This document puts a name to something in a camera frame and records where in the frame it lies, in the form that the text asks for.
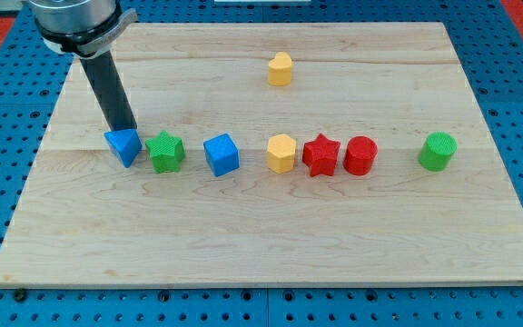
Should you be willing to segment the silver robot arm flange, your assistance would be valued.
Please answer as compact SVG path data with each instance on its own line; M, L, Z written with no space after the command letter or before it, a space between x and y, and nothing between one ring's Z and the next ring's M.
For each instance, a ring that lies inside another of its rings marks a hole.
M93 59L138 19L136 10L123 10L118 0L28 0L35 25L52 51Z

